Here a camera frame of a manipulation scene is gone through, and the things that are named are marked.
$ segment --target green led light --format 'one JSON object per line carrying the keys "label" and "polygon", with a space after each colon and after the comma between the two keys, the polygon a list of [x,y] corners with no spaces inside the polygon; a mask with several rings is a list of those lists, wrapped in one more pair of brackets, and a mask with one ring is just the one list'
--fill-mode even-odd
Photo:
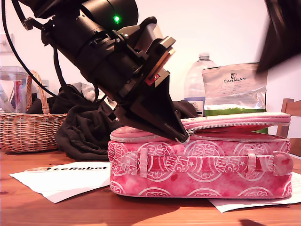
{"label": "green led light", "polygon": [[114,21],[115,21],[115,23],[119,23],[120,22],[120,17],[119,16],[114,16]]}

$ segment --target bottle label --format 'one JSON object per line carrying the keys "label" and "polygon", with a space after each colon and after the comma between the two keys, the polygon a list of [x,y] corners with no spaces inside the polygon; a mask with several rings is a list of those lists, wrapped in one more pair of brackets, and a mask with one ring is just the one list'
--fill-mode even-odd
{"label": "bottle label", "polygon": [[184,100],[188,101],[195,107],[199,117],[205,116],[205,97],[187,97]]}

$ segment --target wooden table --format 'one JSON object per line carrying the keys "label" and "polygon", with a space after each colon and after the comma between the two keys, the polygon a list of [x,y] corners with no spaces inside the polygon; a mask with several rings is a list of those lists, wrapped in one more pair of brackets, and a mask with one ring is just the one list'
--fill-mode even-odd
{"label": "wooden table", "polygon": [[[220,213],[206,199],[134,198],[95,189],[54,204],[9,174],[73,162],[60,151],[1,153],[1,226],[301,225],[301,204]],[[294,158],[301,173],[301,160]]]}

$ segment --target wicker basket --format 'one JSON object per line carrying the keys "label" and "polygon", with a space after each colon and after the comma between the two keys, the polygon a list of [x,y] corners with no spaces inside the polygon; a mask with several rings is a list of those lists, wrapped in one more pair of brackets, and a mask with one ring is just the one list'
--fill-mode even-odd
{"label": "wicker basket", "polygon": [[[40,76],[32,74],[41,83]],[[6,152],[39,152],[56,149],[55,134],[67,114],[50,114],[45,91],[40,88],[44,114],[0,113],[0,149]],[[32,79],[27,79],[27,109],[32,104]]]}

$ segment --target pink lunch box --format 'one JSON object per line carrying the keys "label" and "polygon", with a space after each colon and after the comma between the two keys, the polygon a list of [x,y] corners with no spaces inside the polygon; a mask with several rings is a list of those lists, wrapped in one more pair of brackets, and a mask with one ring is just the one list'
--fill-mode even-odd
{"label": "pink lunch box", "polygon": [[111,133],[111,190],[139,197],[283,198],[292,192],[289,139],[253,132],[285,113],[183,119],[179,143],[131,127]]}

